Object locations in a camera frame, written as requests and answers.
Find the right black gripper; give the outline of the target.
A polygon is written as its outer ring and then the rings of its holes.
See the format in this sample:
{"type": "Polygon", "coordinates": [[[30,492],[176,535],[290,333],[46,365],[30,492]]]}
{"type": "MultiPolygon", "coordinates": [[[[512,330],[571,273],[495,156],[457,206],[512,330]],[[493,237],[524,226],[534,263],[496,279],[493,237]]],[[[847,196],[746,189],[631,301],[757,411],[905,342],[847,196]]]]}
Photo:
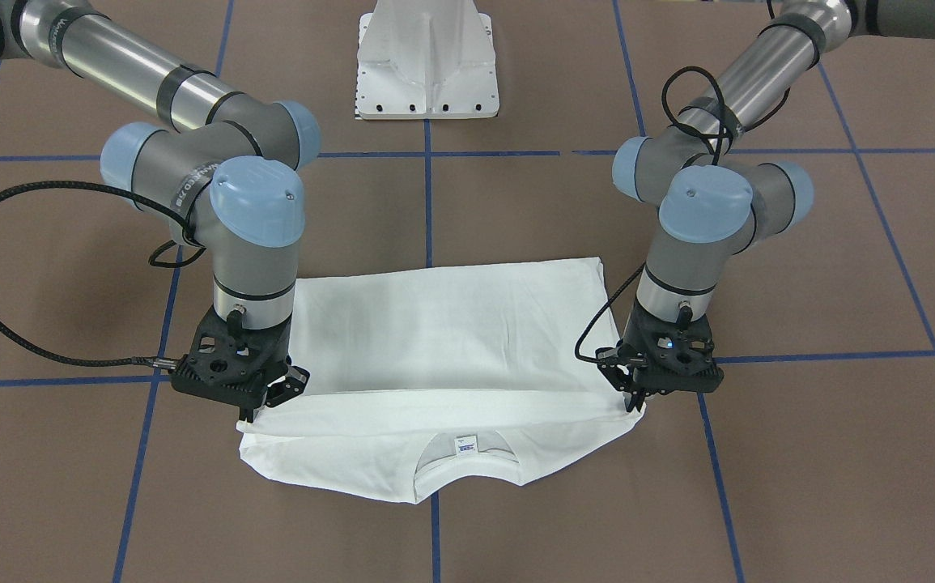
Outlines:
{"type": "Polygon", "coordinates": [[[275,407],[304,393],[309,372],[288,354],[291,317],[274,327],[244,327],[244,314],[233,309],[221,318],[213,309],[202,318],[189,354],[170,372],[180,394],[227,403],[239,409],[238,420],[252,423],[258,407],[275,407]]]}

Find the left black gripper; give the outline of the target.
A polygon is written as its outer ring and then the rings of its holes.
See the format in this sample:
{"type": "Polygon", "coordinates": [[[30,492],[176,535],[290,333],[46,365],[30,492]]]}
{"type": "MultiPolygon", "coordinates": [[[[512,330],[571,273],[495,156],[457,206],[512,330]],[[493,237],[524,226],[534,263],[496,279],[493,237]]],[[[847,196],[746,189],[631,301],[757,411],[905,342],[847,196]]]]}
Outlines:
{"type": "Polygon", "coordinates": [[[708,318],[684,309],[681,321],[662,321],[633,302],[625,337],[597,349],[597,367],[613,388],[625,394],[627,413],[640,412],[645,398],[684,391],[710,394],[724,372],[714,359],[708,318]]]}

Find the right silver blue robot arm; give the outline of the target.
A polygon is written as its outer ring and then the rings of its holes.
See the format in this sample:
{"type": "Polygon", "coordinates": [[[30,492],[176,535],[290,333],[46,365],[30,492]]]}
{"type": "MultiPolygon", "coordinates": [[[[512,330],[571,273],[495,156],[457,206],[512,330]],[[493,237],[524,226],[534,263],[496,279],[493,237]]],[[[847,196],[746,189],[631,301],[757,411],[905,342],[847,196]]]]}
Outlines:
{"type": "Polygon", "coordinates": [[[296,398],[308,370],[289,354],[300,239],[300,170],[321,151],[312,112],[263,103],[113,22],[87,1],[0,1],[0,60],[27,57],[71,71],[159,118],[130,123],[100,154],[100,184],[41,181],[0,192],[85,189],[130,200],[163,218],[170,240],[211,255],[213,304],[178,359],[67,357],[0,320],[0,333],[42,358],[80,368],[167,370],[182,394],[236,406],[253,422],[296,398]]]}

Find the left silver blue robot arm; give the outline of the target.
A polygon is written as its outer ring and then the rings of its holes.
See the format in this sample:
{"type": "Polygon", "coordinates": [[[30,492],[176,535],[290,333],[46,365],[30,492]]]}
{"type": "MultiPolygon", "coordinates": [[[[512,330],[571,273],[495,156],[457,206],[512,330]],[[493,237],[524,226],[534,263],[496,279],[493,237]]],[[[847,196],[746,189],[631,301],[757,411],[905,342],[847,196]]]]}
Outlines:
{"type": "Polygon", "coordinates": [[[854,36],[935,40],[935,1],[784,1],[747,49],[681,110],[661,91],[669,126],[634,137],[616,151],[613,184],[655,207],[658,226],[623,338],[592,362],[635,412],[646,398],[710,394],[724,373],[714,359],[708,307],[730,256],[780,235],[814,204],[814,185],[796,164],[730,161],[742,136],[788,99],[789,89],[822,56],[854,36]]]}

